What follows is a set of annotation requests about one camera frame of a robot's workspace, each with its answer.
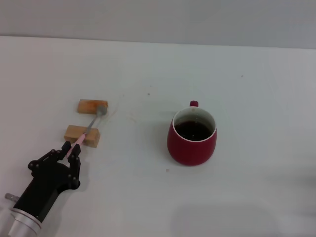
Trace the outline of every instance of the white tabletop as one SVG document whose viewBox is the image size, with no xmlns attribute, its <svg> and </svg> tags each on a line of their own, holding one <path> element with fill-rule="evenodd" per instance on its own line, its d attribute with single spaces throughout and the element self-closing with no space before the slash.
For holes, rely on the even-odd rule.
<svg viewBox="0 0 316 237">
<path fill-rule="evenodd" d="M 315 68 L 315 50 L 0 37 L 0 210 L 31 181 L 31 160 L 92 120 L 79 99 L 102 99 L 81 186 L 58 197 L 41 236 L 315 236 Z M 196 167 L 166 147 L 190 100 L 218 124 Z"/>
</svg>

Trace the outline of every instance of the red mug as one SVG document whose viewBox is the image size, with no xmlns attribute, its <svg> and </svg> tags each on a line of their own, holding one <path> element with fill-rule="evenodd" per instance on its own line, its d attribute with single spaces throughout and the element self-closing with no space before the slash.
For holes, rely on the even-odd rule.
<svg viewBox="0 0 316 237">
<path fill-rule="evenodd" d="M 198 120 L 211 135 L 201 141 L 191 141 L 179 135 L 175 126 L 186 121 Z M 177 112 L 172 119 L 167 146 L 171 156 L 179 163 L 193 166 L 206 162 L 215 150 L 217 137 L 217 125 L 213 116 L 198 107 L 197 101 L 191 101 L 190 106 Z"/>
</svg>

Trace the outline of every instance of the coffee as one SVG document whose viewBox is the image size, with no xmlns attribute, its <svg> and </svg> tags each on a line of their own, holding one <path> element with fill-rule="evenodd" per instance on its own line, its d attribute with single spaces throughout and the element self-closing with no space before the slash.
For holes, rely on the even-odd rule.
<svg viewBox="0 0 316 237">
<path fill-rule="evenodd" d="M 175 125 L 177 133 L 190 141 L 201 141 L 212 135 L 212 131 L 198 121 L 186 121 Z"/>
</svg>

